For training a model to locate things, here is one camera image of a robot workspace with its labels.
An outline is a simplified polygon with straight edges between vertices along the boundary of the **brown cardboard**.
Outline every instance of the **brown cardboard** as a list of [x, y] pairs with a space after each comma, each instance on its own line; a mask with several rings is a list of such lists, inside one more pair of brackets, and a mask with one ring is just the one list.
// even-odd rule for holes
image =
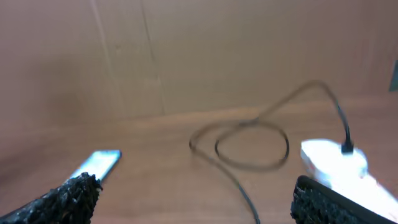
[[[397, 1], [0, 2], [0, 133], [388, 90]], [[308, 93], [301, 100], [322, 97]]]

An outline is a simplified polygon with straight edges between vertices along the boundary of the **wooden surface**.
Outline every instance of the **wooden surface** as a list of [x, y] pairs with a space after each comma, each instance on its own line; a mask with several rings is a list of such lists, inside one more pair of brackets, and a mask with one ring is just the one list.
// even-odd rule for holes
[[2, 0], [0, 135], [384, 93], [396, 0]]
[[[354, 143], [370, 172], [398, 196], [397, 95], [344, 98]], [[54, 188], [95, 150], [120, 149], [123, 157], [104, 183], [93, 223], [253, 223], [242, 196], [217, 169], [192, 156], [188, 139], [212, 121], [246, 119], [259, 108], [177, 114], [114, 123], [70, 126], [0, 139], [0, 214]], [[328, 101], [287, 105], [270, 120], [289, 135], [291, 153], [276, 172], [233, 170], [264, 223], [293, 223], [289, 215], [295, 180], [305, 174], [300, 142], [343, 139], [343, 129]], [[212, 153], [215, 132], [200, 145]], [[251, 129], [220, 150], [241, 161], [270, 162], [284, 150], [283, 139]]]

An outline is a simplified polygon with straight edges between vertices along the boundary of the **black textured grip pad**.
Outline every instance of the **black textured grip pad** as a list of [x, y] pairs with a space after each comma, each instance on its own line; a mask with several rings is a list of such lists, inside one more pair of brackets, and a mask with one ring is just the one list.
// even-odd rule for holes
[[297, 224], [393, 224], [318, 182], [300, 176], [294, 189], [291, 216]]
[[1, 224], [87, 224], [102, 190], [95, 175], [82, 173], [0, 218]]

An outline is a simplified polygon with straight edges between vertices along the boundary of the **white power adapter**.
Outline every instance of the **white power adapter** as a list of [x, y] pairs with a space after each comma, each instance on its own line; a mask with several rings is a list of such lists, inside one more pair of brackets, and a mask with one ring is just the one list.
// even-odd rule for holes
[[362, 150], [342, 153], [337, 142], [309, 139], [301, 143], [301, 158], [316, 181], [398, 223], [398, 201], [369, 174]]

